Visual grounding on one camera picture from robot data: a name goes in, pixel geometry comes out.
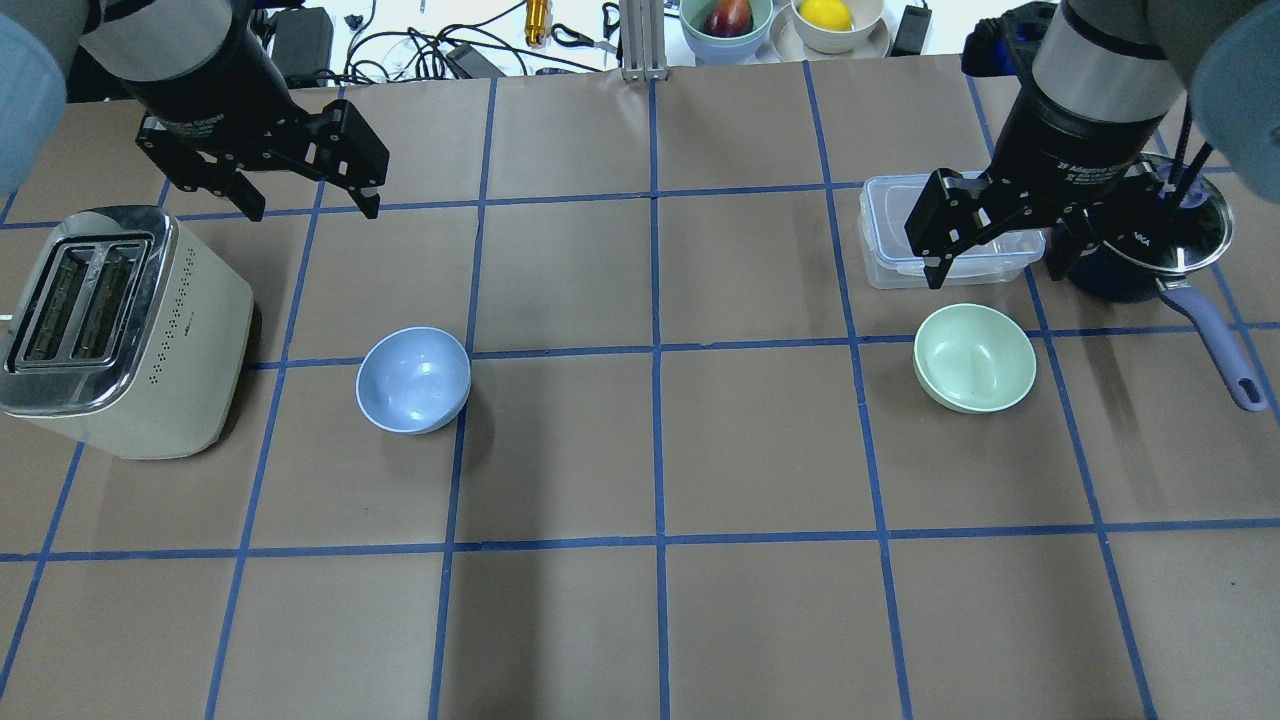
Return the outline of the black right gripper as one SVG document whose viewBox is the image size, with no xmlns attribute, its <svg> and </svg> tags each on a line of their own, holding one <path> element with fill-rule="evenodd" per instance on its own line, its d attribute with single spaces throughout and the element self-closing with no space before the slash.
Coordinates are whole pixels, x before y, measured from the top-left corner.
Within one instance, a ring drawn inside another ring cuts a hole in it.
<svg viewBox="0 0 1280 720">
<path fill-rule="evenodd" d="M 1094 120 L 1038 90 L 1019 91 L 986 176 L 933 170 L 908 214 L 904 229 L 927 286 L 941 288 L 955 259 L 993 240 L 1011 215 L 1056 217 L 1112 192 L 1160 120 Z M 1062 215 L 1044 254 L 1051 281 L 1106 283 L 1105 215 L 1103 205 Z"/>
</svg>

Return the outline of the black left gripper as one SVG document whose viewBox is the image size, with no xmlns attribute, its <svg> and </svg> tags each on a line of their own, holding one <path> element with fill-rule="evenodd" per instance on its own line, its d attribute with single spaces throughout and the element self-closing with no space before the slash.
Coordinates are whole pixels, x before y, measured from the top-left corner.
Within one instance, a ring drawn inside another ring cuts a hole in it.
<svg viewBox="0 0 1280 720">
<path fill-rule="evenodd" d="M 266 201 L 247 173 L 288 170 L 342 187 L 365 218 L 379 217 L 389 149 L 352 101 L 298 105 L 244 22 L 175 77 L 120 82 L 148 114 L 134 143 L 179 191 L 206 190 L 261 222 Z"/>
</svg>

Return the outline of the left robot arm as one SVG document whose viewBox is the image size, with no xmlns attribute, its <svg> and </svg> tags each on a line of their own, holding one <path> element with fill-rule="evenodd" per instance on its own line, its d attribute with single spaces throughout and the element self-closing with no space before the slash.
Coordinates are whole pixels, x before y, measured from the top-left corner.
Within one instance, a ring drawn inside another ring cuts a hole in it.
<svg viewBox="0 0 1280 720">
<path fill-rule="evenodd" d="M 252 172 L 288 170 L 380 211 L 390 154 L 356 105 L 310 113 L 232 1 L 5 1 L 1 184 L 26 182 L 86 51 L 145 109 L 136 145 L 182 192 L 207 191 L 259 222 Z"/>
</svg>

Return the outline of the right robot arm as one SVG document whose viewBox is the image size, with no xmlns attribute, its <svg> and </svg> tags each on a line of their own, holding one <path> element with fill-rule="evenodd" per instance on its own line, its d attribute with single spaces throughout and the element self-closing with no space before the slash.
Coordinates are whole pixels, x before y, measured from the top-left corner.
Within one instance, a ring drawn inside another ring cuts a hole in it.
<svg viewBox="0 0 1280 720">
<path fill-rule="evenodd" d="M 963 72 L 1020 90 L 987 169 L 934 170 L 906 219 L 927 284 L 1001 234 L 1064 224 L 1044 256 L 1060 279 L 1097 243 L 1170 217 L 1180 190 L 1125 176 L 1180 97 L 1240 182 L 1276 202 L 1277 27 L 1275 1 L 1033 1 L 980 20 Z"/>
</svg>

